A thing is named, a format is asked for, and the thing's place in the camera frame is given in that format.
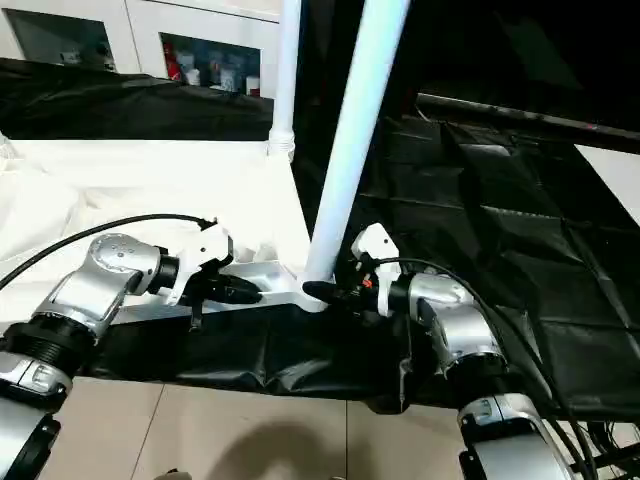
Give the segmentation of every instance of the black object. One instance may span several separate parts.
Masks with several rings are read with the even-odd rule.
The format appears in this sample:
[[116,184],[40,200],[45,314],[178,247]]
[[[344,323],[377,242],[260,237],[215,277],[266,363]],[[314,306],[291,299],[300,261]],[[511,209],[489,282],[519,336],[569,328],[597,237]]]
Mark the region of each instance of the black object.
[[5,350],[26,355],[62,370],[73,378],[95,346],[84,325],[54,314],[36,315],[28,323],[14,323],[5,332]]
[[35,480],[40,475],[60,431],[51,415],[42,418],[6,473],[5,480]]
[[171,288],[176,282],[178,277],[178,268],[180,267],[180,261],[176,257],[166,254],[166,249],[160,248],[160,266],[158,267],[158,273],[153,277],[147,291],[149,293],[158,293],[162,287]]

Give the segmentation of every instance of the black plastic sheet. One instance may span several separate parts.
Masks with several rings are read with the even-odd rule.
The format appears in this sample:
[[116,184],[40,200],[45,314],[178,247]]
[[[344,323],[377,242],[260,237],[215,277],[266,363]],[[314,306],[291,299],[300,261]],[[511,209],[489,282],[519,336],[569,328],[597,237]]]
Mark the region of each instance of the black plastic sheet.
[[[270,126],[270,102],[144,76],[0,62],[0,88],[0,130],[13,138],[260,140]],[[315,110],[297,117],[293,166],[312,227],[332,129],[318,127]],[[640,229],[573,145],[486,126],[381,122],[338,279],[350,242],[377,221],[404,255],[454,269],[516,321],[581,418],[640,415]],[[521,347],[492,321],[530,374]],[[280,306],[208,315],[201,332],[188,324],[114,326],[84,373],[364,400],[385,412],[452,405],[428,338],[401,316]]]

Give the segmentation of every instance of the black cable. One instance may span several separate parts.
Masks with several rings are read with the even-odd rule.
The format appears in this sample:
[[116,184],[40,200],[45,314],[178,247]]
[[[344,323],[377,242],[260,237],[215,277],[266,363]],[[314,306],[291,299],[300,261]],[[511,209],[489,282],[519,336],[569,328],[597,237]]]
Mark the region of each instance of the black cable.
[[33,257],[21,263],[18,267],[7,274],[7,276],[0,280],[0,290],[9,285],[9,283],[15,280],[22,272],[31,268],[40,260],[51,255],[56,250],[60,250],[62,247],[66,247],[73,242],[77,242],[78,240],[81,240],[85,237],[103,232],[104,230],[109,230],[110,228],[120,227],[129,223],[144,222],[146,220],[184,220],[187,222],[197,223],[200,226],[201,230],[204,230],[205,228],[209,228],[216,224],[215,221],[212,222],[203,218],[193,217],[191,215],[180,215],[177,213],[151,213],[148,215],[137,215],[135,217],[122,218],[120,220],[115,220],[103,225],[98,225],[96,227],[89,228],[88,230],[84,230],[82,232],[71,235],[70,237],[64,238],[59,242],[54,243],[53,245],[36,253]]
[[441,273],[449,275],[452,279],[454,279],[455,281],[460,283],[464,288],[466,288],[486,312],[489,312],[489,311],[495,312],[500,317],[500,319],[509,326],[509,328],[513,331],[513,334],[516,336],[518,341],[522,344],[522,347],[524,348],[527,355],[531,358],[531,361],[533,361],[533,363],[535,364],[536,369],[538,370],[538,372],[540,372],[540,375],[544,379],[545,383],[548,385],[549,390],[551,391],[552,399],[555,399],[555,401],[560,406],[560,410],[567,417],[569,425],[571,425],[571,429],[573,430],[575,437],[578,440],[578,443],[580,444],[582,454],[584,455],[584,460],[578,453],[573,442],[571,442],[569,437],[566,435],[566,432],[564,433],[564,435],[560,433],[560,431],[563,431],[563,430],[556,420],[550,421],[551,426],[556,431],[556,433],[558,433],[558,436],[560,437],[562,442],[565,444],[565,446],[571,453],[571,456],[576,462],[576,465],[578,466],[580,473],[582,473],[583,478],[585,480],[586,479],[597,480],[598,469],[593,459],[593,454],[591,453],[591,449],[589,448],[589,443],[587,442],[587,439],[582,433],[582,430],[580,429],[580,425],[578,424],[577,419],[575,418],[573,413],[571,413],[569,405],[565,400],[564,395],[558,389],[554,379],[547,372],[546,367],[544,366],[544,364],[542,363],[542,361],[540,360],[536,352],[533,350],[533,347],[531,347],[527,339],[524,337],[524,335],[522,334],[518,326],[511,320],[511,318],[509,318],[507,314],[505,314],[499,308],[489,305],[485,300],[483,300],[483,298],[478,294],[478,292],[466,280],[461,278],[457,273],[453,272],[452,270],[449,270],[448,268],[442,267],[437,263],[430,262],[428,260],[423,260],[421,258],[408,258],[408,257],[385,258],[382,260],[374,261],[375,265],[382,265],[383,263],[396,263],[396,262],[425,265]]
[[596,464],[601,464],[599,459],[605,458],[611,465],[615,465],[623,472],[640,476],[640,442],[621,448],[614,436],[615,422],[588,422],[587,430],[591,441],[600,452],[596,458]]

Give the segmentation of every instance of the white fabric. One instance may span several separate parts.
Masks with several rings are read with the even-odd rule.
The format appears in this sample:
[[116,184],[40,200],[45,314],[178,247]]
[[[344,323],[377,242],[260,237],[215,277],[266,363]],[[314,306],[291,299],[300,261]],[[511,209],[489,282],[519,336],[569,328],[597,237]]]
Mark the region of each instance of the white fabric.
[[[309,240],[297,193],[292,178],[280,178],[291,177],[288,159],[283,170],[267,159],[262,142],[15,141],[13,147],[0,139],[0,278],[61,238],[148,213],[217,217],[234,239],[236,260],[288,258],[293,271],[304,265]],[[288,232],[279,231],[283,225]],[[177,253],[198,226],[152,220],[116,231]],[[90,242],[52,254],[0,291],[0,324],[27,319],[80,265]]]

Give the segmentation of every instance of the bottle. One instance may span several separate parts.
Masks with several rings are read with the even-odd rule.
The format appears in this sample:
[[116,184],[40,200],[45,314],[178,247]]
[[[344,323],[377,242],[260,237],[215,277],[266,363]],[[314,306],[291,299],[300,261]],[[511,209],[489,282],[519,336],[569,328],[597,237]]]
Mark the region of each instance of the bottle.
[[182,72],[180,71],[180,65],[176,61],[176,56],[173,54],[173,45],[169,42],[162,44],[164,50],[164,61],[167,64],[167,75],[170,80],[181,82]]

